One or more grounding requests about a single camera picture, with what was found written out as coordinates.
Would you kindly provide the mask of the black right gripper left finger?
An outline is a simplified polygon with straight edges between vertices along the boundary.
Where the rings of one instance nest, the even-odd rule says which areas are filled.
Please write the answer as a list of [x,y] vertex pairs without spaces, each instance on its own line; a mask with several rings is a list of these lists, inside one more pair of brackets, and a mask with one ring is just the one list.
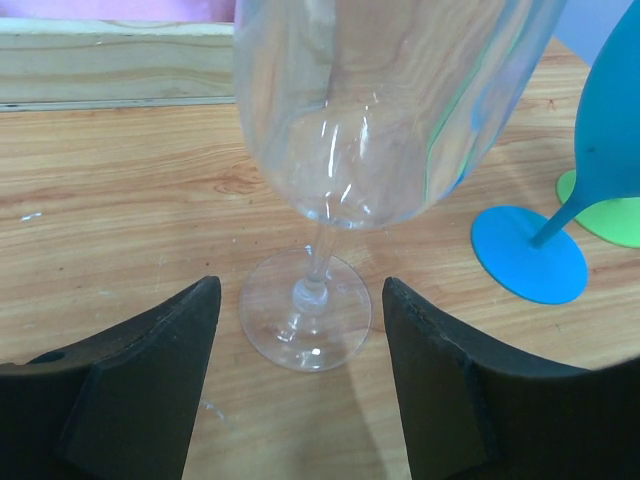
[[206,276],[163,303],[1,367],[5,479],[178,479],[221,306]]

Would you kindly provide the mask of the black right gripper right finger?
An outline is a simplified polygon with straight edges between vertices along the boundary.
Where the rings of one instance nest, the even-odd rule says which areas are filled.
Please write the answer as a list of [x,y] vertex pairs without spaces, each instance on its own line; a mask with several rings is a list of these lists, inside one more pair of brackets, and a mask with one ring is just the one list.
[[582,369],[508,345],[388,278],[384,323],[415,479],[635,479],[639,362]]

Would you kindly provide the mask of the blue wine glass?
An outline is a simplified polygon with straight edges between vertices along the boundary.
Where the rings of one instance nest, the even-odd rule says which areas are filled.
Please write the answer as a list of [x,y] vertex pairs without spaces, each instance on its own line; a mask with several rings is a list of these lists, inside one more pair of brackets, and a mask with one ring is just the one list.
[[639,4],[632,2],[586,80],[574,131],[576,175],[551,217],[517,206],[478,215],[471,244],[485,271],[526,300],[559,305],[579,297],[588,266],[564,227],[603,201],[639,195]]

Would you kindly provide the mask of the green wine glass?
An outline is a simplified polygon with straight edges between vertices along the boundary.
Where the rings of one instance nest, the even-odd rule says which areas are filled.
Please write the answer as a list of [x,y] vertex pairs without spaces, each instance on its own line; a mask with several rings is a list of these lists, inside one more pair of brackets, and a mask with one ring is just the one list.
[[593,187],[614,188],[616,197],[595,203],[577,214],[573,221],[591,234],[614,245],[639,248],[639,177],[632,176],[631,193],[627,192],[627,179],[607,168],[599,174],[585,176],[577,170],[563,173],[556,183],[556,195],[564,205],[574,190],[576,178],[593,180]]

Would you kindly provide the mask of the clear wine glass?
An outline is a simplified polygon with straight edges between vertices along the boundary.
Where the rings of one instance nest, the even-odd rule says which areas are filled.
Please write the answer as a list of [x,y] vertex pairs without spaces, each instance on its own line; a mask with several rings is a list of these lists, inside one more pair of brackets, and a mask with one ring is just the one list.
[[242,328],[274,364],[346,363],[373,322],[341,230],[407,221],[449,195],[505,128],[561,1],[239,1],[235,97],[273,191],[317,225],[245,281]]

